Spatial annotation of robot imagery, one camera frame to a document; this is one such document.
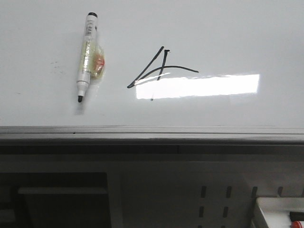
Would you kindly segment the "white perforated pegboard panel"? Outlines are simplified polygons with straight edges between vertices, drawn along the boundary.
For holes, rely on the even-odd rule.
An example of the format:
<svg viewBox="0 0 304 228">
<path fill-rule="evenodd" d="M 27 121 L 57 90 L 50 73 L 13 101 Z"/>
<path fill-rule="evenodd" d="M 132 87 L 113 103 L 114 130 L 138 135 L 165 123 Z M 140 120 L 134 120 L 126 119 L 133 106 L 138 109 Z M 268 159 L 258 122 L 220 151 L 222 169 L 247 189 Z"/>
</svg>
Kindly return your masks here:
<svg viewBox="0 0 304 228">
<path fill-rule="evenodd" d="M 300 172 L 132 173 L 121 179 L 126 228 L 248 228 L 258 197 L 302 197 Z"/>
</svg>

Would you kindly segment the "white plastic bin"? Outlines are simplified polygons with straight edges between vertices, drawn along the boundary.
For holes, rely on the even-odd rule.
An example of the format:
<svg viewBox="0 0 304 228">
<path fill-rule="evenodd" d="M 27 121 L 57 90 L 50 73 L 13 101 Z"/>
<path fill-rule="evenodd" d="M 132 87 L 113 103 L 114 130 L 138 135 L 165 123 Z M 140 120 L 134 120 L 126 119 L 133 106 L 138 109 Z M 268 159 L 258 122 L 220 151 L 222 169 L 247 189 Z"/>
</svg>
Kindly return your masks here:
<svg viewBox="0 0 304 228">
<path fill-rule="evenodd" d="M 290 211 L 304 212 L 304 199 L 258 197 L 250 226 L 252 228 L 291 228 Z"/>
</svg>

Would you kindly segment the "black item in bin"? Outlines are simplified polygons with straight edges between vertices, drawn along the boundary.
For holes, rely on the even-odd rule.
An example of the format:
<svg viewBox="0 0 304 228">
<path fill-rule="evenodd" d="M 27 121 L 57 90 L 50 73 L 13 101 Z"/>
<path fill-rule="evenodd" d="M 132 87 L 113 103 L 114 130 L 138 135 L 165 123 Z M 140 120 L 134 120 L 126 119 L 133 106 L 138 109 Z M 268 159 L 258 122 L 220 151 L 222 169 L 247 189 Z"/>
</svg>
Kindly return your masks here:
<svg viewBox="0 0 304 228">
<path fill-rule="evenodd" d="M 304 213 L 303 212 L 289 212 L 289 217 L 292 222 L 294 221 L 304 221 Z"/>
</svg>

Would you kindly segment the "red capped item in bin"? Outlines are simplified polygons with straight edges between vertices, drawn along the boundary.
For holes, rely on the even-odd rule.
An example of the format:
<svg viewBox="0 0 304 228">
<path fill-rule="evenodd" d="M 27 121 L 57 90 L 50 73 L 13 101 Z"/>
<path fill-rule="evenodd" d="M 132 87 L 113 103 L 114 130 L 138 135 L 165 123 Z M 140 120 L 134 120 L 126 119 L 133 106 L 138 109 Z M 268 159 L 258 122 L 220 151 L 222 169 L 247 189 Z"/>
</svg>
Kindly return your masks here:
<svg viewBox="0 0 304 228">
<path fill-rule="evenodd" d="M 291 228 L 304 228 L 304 221 L 293 221 Z"/>
</svg>

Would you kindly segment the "whiteboard with grey frame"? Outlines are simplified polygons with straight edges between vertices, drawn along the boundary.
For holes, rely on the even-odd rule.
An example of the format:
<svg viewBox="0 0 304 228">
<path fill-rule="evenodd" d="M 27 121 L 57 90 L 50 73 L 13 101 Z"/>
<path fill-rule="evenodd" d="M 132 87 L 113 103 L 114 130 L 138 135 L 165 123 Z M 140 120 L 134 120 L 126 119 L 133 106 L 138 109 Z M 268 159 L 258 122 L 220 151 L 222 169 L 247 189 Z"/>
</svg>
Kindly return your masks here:
<svg viewBox="0 0 304 228">
<path fill-rule="evenodd" d="M 85 21 L 100 79 L 81 103 Z M 301 0 L 3 0 L 2 141 L 304 142 Z"/>
</svg>

